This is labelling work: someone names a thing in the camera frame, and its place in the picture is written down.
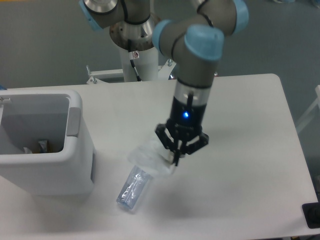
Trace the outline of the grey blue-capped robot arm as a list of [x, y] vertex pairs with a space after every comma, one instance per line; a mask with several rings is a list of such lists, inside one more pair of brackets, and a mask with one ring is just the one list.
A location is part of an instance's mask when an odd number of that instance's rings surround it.
[[79, 6], [95, 31], [109, 29], [122, 52], [126, 81], [157, 77], [162, 54], [179, 67], [171, 112], [155, 133], [172, 154], [172, 165], [206, 146], [209, 137], [202, 120], [225, 37], [242, 31], [249, 10], [242, 0], [195, 0], [196, 15], [182, 20], [160, 20], [149, 0], [81, 0]]

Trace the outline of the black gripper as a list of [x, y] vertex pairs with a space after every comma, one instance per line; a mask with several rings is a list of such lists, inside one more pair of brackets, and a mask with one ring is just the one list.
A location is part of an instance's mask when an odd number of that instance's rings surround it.
[[[166, 150], [173, 153], [177, 167], [181, 158], [192, 155], [209, 143], [209, 136], [203, 133], [202, 121], [207, 105], [187, 105], [173, 98], [169, 119], [166, 124], [159, 123], [155, 133]], [[165, 130], [168, 129], [173, 141]]]

